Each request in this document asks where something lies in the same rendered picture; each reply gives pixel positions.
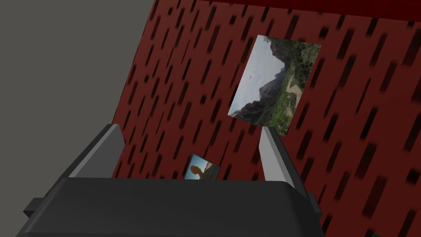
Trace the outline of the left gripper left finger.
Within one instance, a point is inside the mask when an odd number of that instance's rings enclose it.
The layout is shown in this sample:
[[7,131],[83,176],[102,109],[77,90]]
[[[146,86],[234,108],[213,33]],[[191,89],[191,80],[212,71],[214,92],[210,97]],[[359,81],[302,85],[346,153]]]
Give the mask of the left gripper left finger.
[[59,179],[67,177],[110,178],[124,146],[120,126],[107,124]]

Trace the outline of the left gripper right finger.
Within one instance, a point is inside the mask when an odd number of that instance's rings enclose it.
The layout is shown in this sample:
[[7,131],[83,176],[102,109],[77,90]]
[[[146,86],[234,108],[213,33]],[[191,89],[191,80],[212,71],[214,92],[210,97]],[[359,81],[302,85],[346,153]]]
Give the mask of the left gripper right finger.
[[295,188],[302,196],[308,192],[274,127],[261,129],[259,153],[266,181],[283,181]]

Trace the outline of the mountain landscape wall picture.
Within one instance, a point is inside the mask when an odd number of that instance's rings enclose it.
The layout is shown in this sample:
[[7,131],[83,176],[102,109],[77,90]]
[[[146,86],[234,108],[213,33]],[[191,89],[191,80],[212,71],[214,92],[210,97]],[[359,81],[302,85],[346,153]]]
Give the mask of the mountain landscape wall picture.
[[229,115],[285,136],[321,46],[258,35]]

